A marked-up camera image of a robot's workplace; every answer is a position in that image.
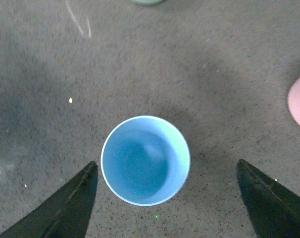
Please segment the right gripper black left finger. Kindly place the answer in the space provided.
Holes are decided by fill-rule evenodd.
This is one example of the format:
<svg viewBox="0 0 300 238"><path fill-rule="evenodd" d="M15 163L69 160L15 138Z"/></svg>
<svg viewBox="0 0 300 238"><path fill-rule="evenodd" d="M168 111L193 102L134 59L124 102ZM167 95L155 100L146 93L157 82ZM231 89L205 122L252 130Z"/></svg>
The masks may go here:
<svg viewBox="0 0 300 238"><path fill-rule="evenodd" d="M98 166L89 162L0 238L84 238L95 203Z"/></svg>

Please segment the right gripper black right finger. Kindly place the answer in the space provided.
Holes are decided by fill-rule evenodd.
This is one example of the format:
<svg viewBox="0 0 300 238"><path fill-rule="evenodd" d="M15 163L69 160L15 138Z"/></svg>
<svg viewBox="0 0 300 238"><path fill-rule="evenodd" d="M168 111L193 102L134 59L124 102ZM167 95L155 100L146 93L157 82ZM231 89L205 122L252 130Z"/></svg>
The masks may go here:
<svg viewBox="0 0 300 238"><path fill-rule="evenodd" d="M245 161L237 163L241 197L258 238L300 238L300 197Z"/></svg>

